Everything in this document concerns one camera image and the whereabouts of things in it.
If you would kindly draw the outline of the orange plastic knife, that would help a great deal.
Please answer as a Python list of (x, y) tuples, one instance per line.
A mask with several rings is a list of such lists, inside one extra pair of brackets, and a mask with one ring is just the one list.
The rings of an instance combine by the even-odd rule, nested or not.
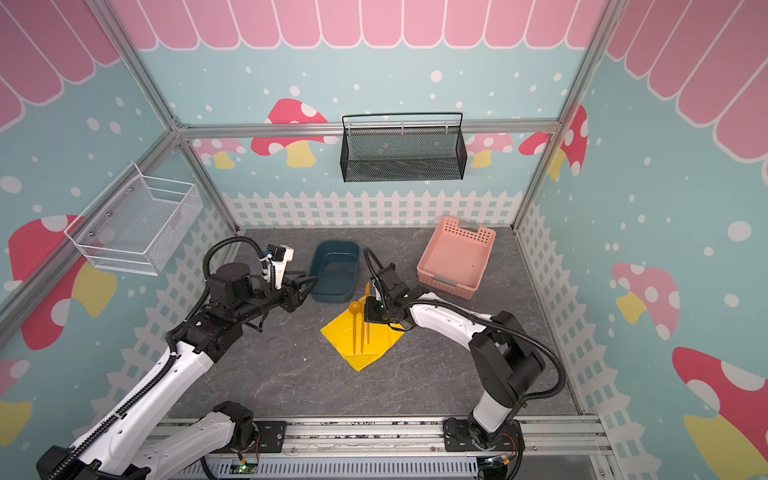
[(366, 284), (366, 286), (365, 286), (365, 298), (364, 298), (364, 302), (363, 302), (363, 314), (364, 314), (364, 318), (365, 318), (365, 322), (366, 322), (366, 326), (367, 326), (367, 329), (366, 329), (366, 345), (365, 346), (370, 344), (371, 330), (370, 330), (370, 323), (367, 321), (367, 312), (368, 312), (367, 308), (368, 308), (368, 300), (369, 300), (370, 296), (371, 296), (371, 283), (368, 282)]

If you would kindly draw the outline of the yellow paper napkin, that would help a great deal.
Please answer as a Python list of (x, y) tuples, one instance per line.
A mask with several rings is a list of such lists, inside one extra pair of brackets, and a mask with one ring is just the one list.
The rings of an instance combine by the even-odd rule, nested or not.
[(364, 320), (366, 299), (360, 298), (321, 329), (322, 335), (356, 372), (383, 357), (403, 336), (386, 324)]

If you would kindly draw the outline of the orange plastic spoon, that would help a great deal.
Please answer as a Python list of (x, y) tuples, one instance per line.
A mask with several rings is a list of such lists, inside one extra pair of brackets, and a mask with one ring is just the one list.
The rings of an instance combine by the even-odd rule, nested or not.
[(352, 349), (353, 354), (357, 355), (357, 348), (358, 348), (358, 331), (357, 331), (357, 323), (356, 323), (356, 315), (358, 313), (363, 313), (363, 305), (359, 301), (354, 301), (349, 305), (348, 308), (349, 313), (352, 316)]

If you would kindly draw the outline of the dark teal plastic tub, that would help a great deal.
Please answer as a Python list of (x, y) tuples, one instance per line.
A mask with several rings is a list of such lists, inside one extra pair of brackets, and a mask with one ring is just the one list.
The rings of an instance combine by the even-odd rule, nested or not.
[(353, 298), (359, 257), (359, 245), (348, 240), (327, 240), (314, 253), (309, 276), (317, 279), (311, 296), (316, 302), (343, 304)]

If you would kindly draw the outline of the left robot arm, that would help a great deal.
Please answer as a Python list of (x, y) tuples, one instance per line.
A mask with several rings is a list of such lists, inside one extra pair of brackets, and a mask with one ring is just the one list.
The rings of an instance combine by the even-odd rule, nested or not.
[(252, 412), (226, 401), (192, 426), (151, 447), (149, 434), (179, 398), (243, 335), (261, 331), (280, 308), (298, 309), (317, 283), (290, 272), (293, 251), (271, 244), (262, 249), (245, 236), (214, 244), (204, 255), (205, 286), (184, 321), (165, 333), (158, 362), (96, 426), (71, 446), (50, 447), (37, 461), (42, 479), (169, 479), (222, 448), (254, 447), (260, 436)]

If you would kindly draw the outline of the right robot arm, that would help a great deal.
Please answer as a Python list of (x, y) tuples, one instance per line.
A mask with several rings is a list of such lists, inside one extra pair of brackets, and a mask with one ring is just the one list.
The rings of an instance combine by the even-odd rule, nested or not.
[(552, 349), (529, 336), (516, 317), (470, 311), (424, 288), (410, 288), (390, 264), (369, 267), (370, 292), (363, 318), (398, 332), (426, 329), (438, 333), (470, 353), (483, 388), (480, 400), (464, 423), (449, 419), (445, 435), (475, 448), (518, 451), (522, 442), (513, 417), (534, 400), (552, 398), (564, 390), (566, 372)]

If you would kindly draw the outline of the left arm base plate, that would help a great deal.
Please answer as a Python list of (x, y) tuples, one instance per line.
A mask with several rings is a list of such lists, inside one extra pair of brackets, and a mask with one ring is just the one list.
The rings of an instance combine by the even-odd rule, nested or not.
[(236, 453), (281, 453), (286, 429), (284, 421), (239, 422), (228, 448)]

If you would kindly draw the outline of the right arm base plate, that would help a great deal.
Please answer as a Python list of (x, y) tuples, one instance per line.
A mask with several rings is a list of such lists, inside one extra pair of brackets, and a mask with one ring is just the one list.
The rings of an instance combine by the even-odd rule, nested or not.
[(472, 417), (449, 417), (443, 421), (444, 448), (448, 452), (523, 452), (521, 425), (505, 420), (496, 430), (486, 431)]

